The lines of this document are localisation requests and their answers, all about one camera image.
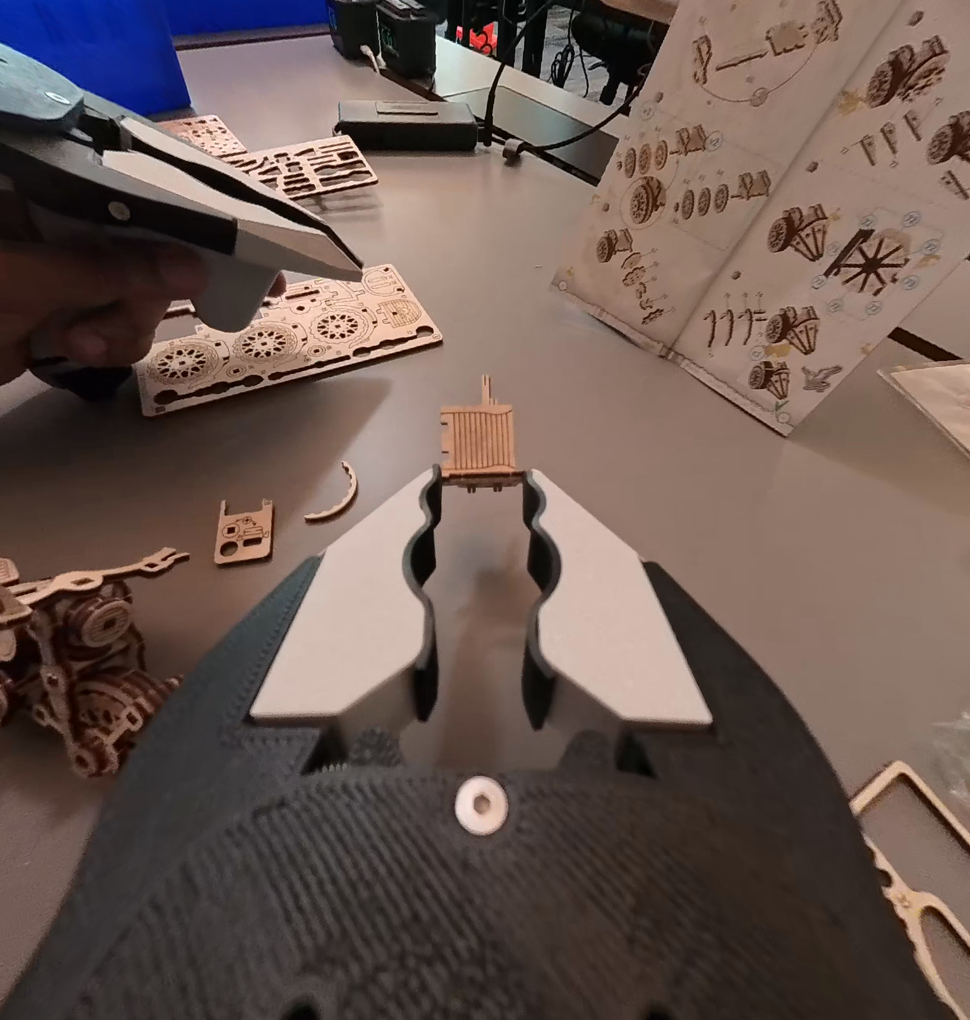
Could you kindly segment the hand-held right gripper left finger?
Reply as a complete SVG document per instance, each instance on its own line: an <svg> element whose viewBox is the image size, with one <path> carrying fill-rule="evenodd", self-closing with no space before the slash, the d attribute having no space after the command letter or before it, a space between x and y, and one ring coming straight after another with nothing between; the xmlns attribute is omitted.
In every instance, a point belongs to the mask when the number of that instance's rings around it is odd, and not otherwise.
<svg viewBox="0 0 970 1020"><path fill-rule="evenodd" d="M259 724L426 722L438 699L433 466L333 542L250 709Z"/></svg>

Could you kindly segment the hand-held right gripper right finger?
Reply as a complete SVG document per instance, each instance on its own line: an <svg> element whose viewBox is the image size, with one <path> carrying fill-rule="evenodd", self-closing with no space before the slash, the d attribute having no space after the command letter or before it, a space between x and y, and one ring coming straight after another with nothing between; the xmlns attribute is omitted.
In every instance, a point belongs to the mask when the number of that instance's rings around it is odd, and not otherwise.
<svg viewBox="0 0 970 1020"><path fill-rule="evenodd" d="M639 552L540 470L522 492L540 591L521 670L532 729L579 717L615 732L709 732L712 713Z"/></svg>

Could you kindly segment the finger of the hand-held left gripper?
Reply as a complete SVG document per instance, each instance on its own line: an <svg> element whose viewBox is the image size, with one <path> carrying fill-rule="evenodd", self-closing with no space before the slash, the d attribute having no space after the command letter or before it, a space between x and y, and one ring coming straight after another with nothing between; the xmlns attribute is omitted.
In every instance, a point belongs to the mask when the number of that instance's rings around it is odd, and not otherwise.
<svg viewBox="0 0 970 1020"><path fill-rule="evenodd" d="M219 211L256 219L256 210L263 209L285 222L331 236L313 212L150 121L121 119L121 171Z"/></svg>
<svg viewBox="0 0 970 1020"><path fill-rule="evenodd" d="M276 277L285 271L358 282L364 264L316 216L290 203L274 211L232 197L143 153L105 153L102 165L127 185L131 196L160 201L172 225L150 226L194 248L207 283L192 299L206 325L225 333L251 322Z"/></svg>

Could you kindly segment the wooden sheet with wheel parts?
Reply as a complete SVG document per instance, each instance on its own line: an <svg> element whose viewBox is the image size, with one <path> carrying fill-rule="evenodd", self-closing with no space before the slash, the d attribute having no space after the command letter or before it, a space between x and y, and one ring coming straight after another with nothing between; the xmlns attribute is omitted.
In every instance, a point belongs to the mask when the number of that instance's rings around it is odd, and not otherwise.
<svg viewBox="0 0 970 1020"><path fill-rule="evenodd" d="M146 418L305 378L339 375L443 344L443 334L392 264L358 282L312 277L266 298L250 324L159 339L136 366Z"/></svg>

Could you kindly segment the small ribbed wooden model part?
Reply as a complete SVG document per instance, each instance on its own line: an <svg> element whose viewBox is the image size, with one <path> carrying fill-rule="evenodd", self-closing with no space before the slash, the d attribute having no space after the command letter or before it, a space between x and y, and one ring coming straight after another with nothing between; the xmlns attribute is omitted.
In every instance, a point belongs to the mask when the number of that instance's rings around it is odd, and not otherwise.
<svg viewBox="0 0 970 1020"><path fill-rule="evenodd" d="M495 399L491 376L480 385L478 404L440 409L441 482L468 492L517 487L525 473L517 466L513 408Z"/></svg>

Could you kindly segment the wooden sheet with fine parts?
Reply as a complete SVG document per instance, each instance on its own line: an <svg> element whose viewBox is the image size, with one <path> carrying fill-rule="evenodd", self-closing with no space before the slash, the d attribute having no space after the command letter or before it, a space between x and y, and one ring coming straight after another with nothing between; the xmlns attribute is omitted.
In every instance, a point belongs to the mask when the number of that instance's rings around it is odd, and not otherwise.
<svg viewBox="0 0 970 1020"><path fill-rule="evenodd" d="M216 115L190 116L157 121L156 126L194 145L220 160L245 155L248 150L229 128Z"/></svg>

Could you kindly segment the wooden sheet with long cutouts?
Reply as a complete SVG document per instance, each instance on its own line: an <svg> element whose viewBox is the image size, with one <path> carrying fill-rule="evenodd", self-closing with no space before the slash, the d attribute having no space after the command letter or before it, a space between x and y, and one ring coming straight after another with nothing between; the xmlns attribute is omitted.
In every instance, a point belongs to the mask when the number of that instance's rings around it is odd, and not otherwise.
<svg viewBox="0 0 970 1020"><path fill-rule="evenodd" d="M225 156L223 163L297 203L378 183L376 172L346 134Z"/></svg>

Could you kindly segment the blue plastic bin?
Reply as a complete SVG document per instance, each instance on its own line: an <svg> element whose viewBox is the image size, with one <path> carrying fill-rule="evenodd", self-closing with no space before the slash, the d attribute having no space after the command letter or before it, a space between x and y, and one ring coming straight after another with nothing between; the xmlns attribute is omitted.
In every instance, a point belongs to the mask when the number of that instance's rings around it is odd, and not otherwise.
<svg viewBox="0 0 970 1020"><path fill-rule="evenodd" d="M0 43L140 115L192 101L159 1L0 1Z"/></svg>

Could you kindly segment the curved toothed wooden piece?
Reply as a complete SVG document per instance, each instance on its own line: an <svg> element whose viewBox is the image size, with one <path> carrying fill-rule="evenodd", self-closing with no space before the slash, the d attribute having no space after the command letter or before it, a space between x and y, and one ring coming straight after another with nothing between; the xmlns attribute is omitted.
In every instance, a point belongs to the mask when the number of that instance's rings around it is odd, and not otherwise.
<svg viewBox="0 0 970 1020"><path fill-rule="evenodd" d="M348 482L345 495L339 502L322 511L305 514L303 521L306 524L322 524L338 519L354 503L359 492L358 475L346 460L342 460L340 466Z"/></svg>

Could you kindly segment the black power adapter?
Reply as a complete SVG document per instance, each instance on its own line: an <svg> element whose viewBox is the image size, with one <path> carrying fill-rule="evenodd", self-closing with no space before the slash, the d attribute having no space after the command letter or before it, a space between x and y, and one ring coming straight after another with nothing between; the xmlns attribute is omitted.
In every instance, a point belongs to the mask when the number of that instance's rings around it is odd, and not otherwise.
<svg viewBox="0 0 970 1020"><path fill-rule="evenodd" d="M334 134L363 151L472 152L478 121L466 103L427 100L346 100Z"/></svg>

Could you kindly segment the black battery charger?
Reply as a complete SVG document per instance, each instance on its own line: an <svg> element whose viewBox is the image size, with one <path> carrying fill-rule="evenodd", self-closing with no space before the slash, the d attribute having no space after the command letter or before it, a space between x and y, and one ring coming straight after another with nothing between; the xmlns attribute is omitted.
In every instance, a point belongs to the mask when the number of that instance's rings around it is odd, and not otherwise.
<svg viewBox="0 0 970 1020"><path fill-rule="evenodd" d="M326 1L327 24L337 52L345 59L366 59L360 47L380 53L376 1Z"/></svg>
<svg viewBox="0 0 970 1020"><path fill-rule="evenodd" d="M418 1L378 1L376 14L388 69L408 80L431 80L437 66L433 12Z"/></svg>

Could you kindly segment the partly built wooden model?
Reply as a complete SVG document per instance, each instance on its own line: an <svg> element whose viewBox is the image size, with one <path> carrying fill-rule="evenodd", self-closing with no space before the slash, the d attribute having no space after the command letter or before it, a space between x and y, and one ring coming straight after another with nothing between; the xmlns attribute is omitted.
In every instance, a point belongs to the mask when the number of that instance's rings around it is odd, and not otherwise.
<svg viewBox="0 0 970 1020"><path fill-rule="evenodd" d="M24 715L58 735L76 775L119 773L183 681L148 672L129 580L187 560L167 547L119 567L22 581L0 557L0 729Z"/></svg>

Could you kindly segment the clear sleeve with paper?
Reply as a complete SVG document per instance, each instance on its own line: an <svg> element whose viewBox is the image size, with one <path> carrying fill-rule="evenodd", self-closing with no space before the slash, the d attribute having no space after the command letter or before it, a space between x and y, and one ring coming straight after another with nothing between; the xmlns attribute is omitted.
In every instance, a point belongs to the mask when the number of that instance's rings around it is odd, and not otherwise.
<svg viewBox="0 0 970 1020"><path fill-rule="evenodd" d="M970 460L970 360L898 366L878 374Z"/></svg>

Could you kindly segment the white instruction booklet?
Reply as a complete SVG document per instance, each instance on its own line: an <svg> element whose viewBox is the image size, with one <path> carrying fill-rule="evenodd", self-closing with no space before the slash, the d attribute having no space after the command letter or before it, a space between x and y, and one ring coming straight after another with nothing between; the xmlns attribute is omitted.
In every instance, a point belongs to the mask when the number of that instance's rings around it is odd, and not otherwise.
<svg viewBox="0 0 970 1020"><path fill-rule="evenodd" d="M679 2L552 285L786 436L970 254L970 1Z"/></svg>

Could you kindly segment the emptied wooden sheet frame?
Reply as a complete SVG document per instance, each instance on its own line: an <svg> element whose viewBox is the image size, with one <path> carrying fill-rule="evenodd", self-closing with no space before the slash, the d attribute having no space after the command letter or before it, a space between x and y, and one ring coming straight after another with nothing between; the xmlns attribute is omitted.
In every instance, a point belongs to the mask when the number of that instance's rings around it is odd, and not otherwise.
<svg viewBox="0 0 970 1020"><path fill-rule="evenodd" d="M934 892L910 886L897 872L879 846L868 835L864 817L869 809L894 789L898 784L907 785L913 796L921 802L932 817L954 837L970 857L970 831L947 807L945 802L909 764L895 760L884 766L866 784L861 786L851 800L849 807L858 822L866 847L871 852L875 870L881 876L882 892L894 909L905 933L912 944L914 959L925 979L957 1019L966 1019L968 1014L952 994L945 982L925 936L925 918L933 916L951 932L956 944L970 958L970 931Z"/></svg>

